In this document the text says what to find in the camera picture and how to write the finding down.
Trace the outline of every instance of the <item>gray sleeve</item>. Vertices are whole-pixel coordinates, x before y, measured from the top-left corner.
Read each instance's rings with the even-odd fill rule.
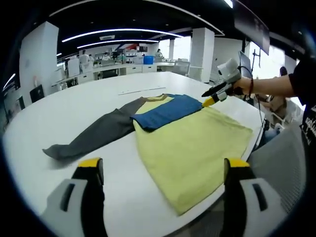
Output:
[[[145,103],[144,98],[134,100],[120,109],[100,117],[68,145],[52,145],[43,152],[54,159],[80,158],[106,144],[133,132],[130,117]]]

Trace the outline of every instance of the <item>yellow shirt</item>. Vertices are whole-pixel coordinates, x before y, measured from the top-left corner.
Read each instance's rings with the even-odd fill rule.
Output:
[[[170,101],[146,102],[137,114]],[[181,215],[214,192],[224,179],[224,158],[240,158],[252,130],[213,108],[145,132],[134,121],[140,158],[166,199]]]

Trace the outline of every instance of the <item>bracelet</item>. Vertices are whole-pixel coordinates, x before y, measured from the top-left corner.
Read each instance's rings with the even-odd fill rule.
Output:
[[[249,97],[251,95],[252,90],[253,90],[253,78],[251,79],[251,82],[250,82]]]

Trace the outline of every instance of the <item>blue container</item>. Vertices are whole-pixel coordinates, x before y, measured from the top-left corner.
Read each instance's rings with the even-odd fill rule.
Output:
[[[145,56],[144,57],[144,64],[154,64],[154,57],[153,56]]]

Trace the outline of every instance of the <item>ceiling light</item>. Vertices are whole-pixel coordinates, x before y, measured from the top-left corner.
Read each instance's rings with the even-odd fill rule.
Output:
[[[83,46],[79,46],[79,47],[77,47],[77,48],[84,48],[84,47],[88,47],[88,46],[92,46],[92,45],[97,45],[97,44],[101,44],[101,43],[130,42],[130,41],[154,42],[154,43],[158,43],[158,42],[159,42],[159,41],[157,41],[157,40],[149,40],[149,39],[119,39],[119,40],[109,40],[109,41],[103,41],[103,42],[97,42],[97,43],[86,44],[86,45],[83,45]]]
[[[79,37],[83,37],[83,36],[88,36],[88,35],[93,35],[93,34],[98,34],[98,33],[104,33],[104,32],[115,32],[115,31],[142,31],[142,32],[152,32],[152,33],[176,36],[176,37],[180,37],[180,38],[183,37],[181,35],[177,35],[177,34],[173,34],[173,33],[169,33],[169,32],[164,32],[164,31],[155,31],[155,30],[146,30],[146,29],[112,29],[112,30],[94,31],[94,32],[89,32],[89,33],[73,36],[73,37],[70,37],[68,39],[62,40],[62,43],[70,41],[70,40],[73,40],[73,39],[76,39],[76,38],[79,38]]]
[[[232,0],[224,0],[224,2],[226,2],[228,6],[230,6],[231,8],[233,8],[233,2],[232,2]]]
[[[3,90],[5,89],[6,85],[8,85],[8,83],[15,77],[15,73],[10,77],[10,79],[6,82],[6,84],[3,87]]]

